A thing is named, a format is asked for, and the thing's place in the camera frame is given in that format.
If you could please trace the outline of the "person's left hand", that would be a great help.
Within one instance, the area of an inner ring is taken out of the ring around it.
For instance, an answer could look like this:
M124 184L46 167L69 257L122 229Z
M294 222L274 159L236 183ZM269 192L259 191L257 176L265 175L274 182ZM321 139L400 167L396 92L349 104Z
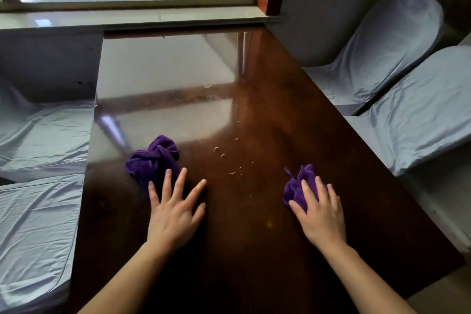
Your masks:
M161 191L160 205L151 212L146 242L164 240L171 242L174 251L183 247L195 234L198 227L192 227L191 220L199 204L197 201L206 186L203 179L182 201L173 202L171 170L165 173Z

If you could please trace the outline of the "small purple cloth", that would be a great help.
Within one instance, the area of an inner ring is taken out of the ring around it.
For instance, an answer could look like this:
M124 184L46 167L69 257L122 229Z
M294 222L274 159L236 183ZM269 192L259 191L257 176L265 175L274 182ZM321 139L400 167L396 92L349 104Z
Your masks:
M305 213L308 211L308 204L305 200L303 189L302 189L302 181L305 180L308 184L309 188L313 192L315 198L319 200L319 195L317 191L317 186L315 182L315 178L317 177L317 173L315 168L312 164L307 164L305 166L301 166L298 175L294 176L288 168L284 168L286 174L290 177L288 182L285 185L284 192L283 192L283 201L284 204L289 207L289 203L294 201L298 204L298 206L303 209Z

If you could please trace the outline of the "grey stone window sill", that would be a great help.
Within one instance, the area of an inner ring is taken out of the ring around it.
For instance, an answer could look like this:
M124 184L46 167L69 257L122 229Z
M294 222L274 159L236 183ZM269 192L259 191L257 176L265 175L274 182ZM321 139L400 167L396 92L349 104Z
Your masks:
M0 31L67 27L122 30L270 23L280 20L283 20L283 16L268 16L256 6L0 13Z

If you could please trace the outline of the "scattered pale crumbs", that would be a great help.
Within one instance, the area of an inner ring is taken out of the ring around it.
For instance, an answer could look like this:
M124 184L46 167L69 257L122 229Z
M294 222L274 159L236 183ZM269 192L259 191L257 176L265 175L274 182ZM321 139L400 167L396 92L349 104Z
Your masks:
M203 86L202 138L217 167L224 174L246 174L255 162L256 114L247 91L236 83L209 83Z

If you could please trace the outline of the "grey covered chair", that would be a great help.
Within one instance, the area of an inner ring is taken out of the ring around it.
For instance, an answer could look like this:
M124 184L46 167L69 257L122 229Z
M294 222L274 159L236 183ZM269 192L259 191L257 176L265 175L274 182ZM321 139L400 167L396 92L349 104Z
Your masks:
M94 109L94 100L32 103L0 78L0 178L84 174Z
M438 0L381 0L333 62L303 70L342 115L357 115L432 52L443 22Z
M471 255L471 44L435 52L366 112L344 118Z
M67 302L84 174L0 186L0 314Z

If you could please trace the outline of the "person's right hand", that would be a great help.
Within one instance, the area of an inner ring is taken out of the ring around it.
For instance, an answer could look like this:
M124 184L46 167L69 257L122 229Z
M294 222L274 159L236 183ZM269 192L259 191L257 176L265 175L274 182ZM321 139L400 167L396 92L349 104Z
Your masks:
M339 219L337 215L339 196L331 184L327 186L330 205L321 205L306 181L302 181L304 197L308 204L308 220L305 225L301 225L301 228L309 242L323 254L347 246L345 221Z

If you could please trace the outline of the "person's left forearm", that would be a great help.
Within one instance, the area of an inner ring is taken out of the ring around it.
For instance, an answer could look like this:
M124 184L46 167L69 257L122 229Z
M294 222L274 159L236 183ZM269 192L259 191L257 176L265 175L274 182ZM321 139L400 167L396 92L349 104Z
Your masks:
M77 314L136 314L173 252L171 242L146 242Z

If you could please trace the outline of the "large crumpled purple cloth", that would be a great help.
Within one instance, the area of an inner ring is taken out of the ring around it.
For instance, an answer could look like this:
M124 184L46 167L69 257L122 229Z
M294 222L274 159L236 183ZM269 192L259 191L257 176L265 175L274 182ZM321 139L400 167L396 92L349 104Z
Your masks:
M171 185L174 186L181 171L178 165L179 157L175 142L164 135L159 135L147 150L135 151L125 162L124 168L146 196L149 196L149 182L153 182L156 190L161 191L168 169L172 172Z

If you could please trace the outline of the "person's right forearm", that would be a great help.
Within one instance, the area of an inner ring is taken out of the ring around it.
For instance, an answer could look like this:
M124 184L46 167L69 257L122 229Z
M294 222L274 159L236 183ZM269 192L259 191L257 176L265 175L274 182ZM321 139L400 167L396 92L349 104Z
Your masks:
M351 246L337 241L319 250L360 314L417 314Z

